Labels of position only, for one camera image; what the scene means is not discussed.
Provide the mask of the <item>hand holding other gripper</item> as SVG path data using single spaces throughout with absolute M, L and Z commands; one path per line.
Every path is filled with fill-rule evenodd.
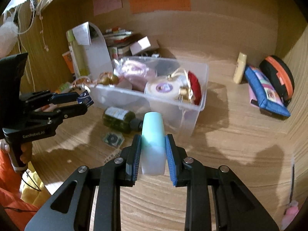
M 31 161 L 32 148 L 33 148 L 33 145 L 31 142 L 24 143 L 21 145 L 22 155 L 20 156 L 20 160 L 24 164 L 27 164 Z M 1 151 L 6 154 L 10 152 L 9 144 L 4 139 L 1 139 Z

